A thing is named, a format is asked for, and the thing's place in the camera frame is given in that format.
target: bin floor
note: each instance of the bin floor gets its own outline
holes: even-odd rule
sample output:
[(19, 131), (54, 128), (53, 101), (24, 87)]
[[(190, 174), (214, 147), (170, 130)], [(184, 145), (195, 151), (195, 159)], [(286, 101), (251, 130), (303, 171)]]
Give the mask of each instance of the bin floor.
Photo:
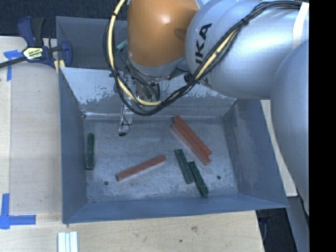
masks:
[[(237, 194), (237, 182), (229, 158), (221, 119), (184, 119), (212, 150), (204, 166), (172, 131), (172, 120), (134, 120), (126, 136), (118, 136), (119, 121), (86, 120), (85, 136), (95, 135), (94, 169), (87, 170), (88, 202), (148, 198), (200, 197), (194, 183), (187, 185), (175, 156), (182, 149), (195, 161), (211, 195)], [(166, 161), (125, 180), (116, 174), (159, 155)]]

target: red wooden block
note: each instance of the red wooden block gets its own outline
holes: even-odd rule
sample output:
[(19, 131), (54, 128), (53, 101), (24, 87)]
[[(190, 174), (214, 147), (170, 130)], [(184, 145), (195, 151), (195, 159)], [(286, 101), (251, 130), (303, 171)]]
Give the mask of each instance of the red wooden block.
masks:
[(172, 129), (204, 165), (211, 162), (207, 154), (195, 143), (195, 141), (178, 123), (173, 124)]
[(161, 162), (164, 162), (166, 160), (166, 156), (165, 155), (161, 155), (161, 156), (158, 156), (158, 157), (155, 157), (149, 161), (146, 161), (146, 162), (143, 162), (143, 163), (140, 163), (134, 167), (131, 167), (131, 168), (128, 168), (127, 170), (125, 171), (122, 171), (118, 174), (116, 174), (116, 178), (118, 181), (122, 180), (122, 179), (125, 179), (127, 177), (130, 177), (134, 174), (137, 174), (141, 171), (144, 171), (152, 166), (155, 166), (155, 165), (158, 165), (159, 163)]
[(173, 122), (178, 123), (189, 136), (196, 142), (196, 144), (205, 152), (206, 155), (210, 156), (212, 151), (207, 147), (207, 145), (198, 137), (198, 135), (189, 127), (187, 123), (178, 115), (173, 117)]

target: yellow label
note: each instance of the yellow label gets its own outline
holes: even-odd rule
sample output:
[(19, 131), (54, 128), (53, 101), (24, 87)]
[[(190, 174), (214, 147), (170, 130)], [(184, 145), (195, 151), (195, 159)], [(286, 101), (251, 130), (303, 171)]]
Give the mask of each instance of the yellow label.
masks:
[(42, 48), (27, 48), (24, 52), (23, 55), (28, 59), (28, 60), (34, 60), (42, 57), (43, 49)]

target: kuka logo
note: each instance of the kuka logo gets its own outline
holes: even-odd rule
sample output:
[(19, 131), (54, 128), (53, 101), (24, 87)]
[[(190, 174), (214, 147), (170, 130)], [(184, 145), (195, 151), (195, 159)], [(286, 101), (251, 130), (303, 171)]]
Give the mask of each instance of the kuka logo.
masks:
[(206, 33), (208, 32), (208, 29), (211, 27), (211, 24), (207, 24), (207, 25), (203, 25), (201, 30), (199, 31), (199, 35), (202, 37), (202, 44), (200, 45), (200, 43), (198, 42), (198, 40), (196, 41), (196, 48), (197, 48), (197, 52), (195, 52), (196, 55), (196, 59), (195, 61), (198, 64), (202, 63), (202, 60), (199, 60), (198, 58), (202, 58), (203, 59), (203, 54), (202, 54), (202, 49), (204, 48), (204, 43), (205, 43), (205, 39), (206, 39)]

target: green wooden block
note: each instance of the green wooden block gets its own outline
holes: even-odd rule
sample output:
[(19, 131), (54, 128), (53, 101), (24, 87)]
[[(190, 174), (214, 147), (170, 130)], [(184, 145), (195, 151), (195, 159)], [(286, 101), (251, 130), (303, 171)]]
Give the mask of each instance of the green wooden block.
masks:
[(193, 173), (195, 184), (203, 197), (206, 197), (209, 194), (208, 187), (205, 185), (204, 180), (197, 168), (195, 162), (188, 162), (191, 172)]
[(93, 133), (89, 133), (86, 143), (86, 156), (85, 156), (85, 169), (93, 170), (94, 168), (94, 155), (95, 155), (95, 138)]
[(191, 169), (189, 167), (189, 164), (187, 163), (187, 160), (184, 156), (184, 153), (182, 149), (176, 149), (175, 150), (175, 155), (177, 157), (178, 163), (180, 165), (185, 183), (191, 184), (194, 182), (194, 176), (193, 173), (191, 172)]

